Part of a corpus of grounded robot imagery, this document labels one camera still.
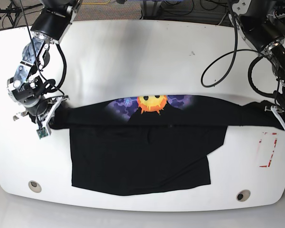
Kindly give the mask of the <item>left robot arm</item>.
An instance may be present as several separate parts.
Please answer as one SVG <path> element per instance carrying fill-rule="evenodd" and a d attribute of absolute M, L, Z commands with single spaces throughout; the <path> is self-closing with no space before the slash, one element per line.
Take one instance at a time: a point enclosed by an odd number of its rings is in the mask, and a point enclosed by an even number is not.
<path fill-rule="evenodd" d="M 239 30 L 247 45 L 258 54 L 248 68 L 248 82 L 256 93 L 274 100 L 275 104 L 270 107 L 270 111 L 285 130 L 285 37 L 267 16 L 275 1 L 229 0 L 227 3 L 233 26 Z M 277 79 L 277 89 L 271 94 L 257 89 L 252 81 L 253 68 L 262 58 L 271 63 Z"/>

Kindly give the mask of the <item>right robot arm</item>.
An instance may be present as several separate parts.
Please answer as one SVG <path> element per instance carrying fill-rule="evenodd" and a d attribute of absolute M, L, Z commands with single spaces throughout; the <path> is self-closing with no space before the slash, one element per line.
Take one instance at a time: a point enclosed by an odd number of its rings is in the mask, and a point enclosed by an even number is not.
<path fill-rule="evenodd" d="M 51 134 L 50 122 L 55 111 L 68 97 L 61 95 L 46 98 L 49 93 L 61 92 L 67 74 L 67 62 L 60 47 L 62 38 L 72 25 L 81 5 L 81 0 L 43 0 L 43 9 L 31 27 L 28 27 L 30 42 L 24 47 L 22 60 L 12 78 L 7 81 L 9 97 L 25 108 L 13 119 L 29 115 L 38 125 L 39 138 Z M 63 70 L 59 82 L 47 79 L 42 70 L 50 60 L 50 45 L 56 45 L 62 58 Z"/>

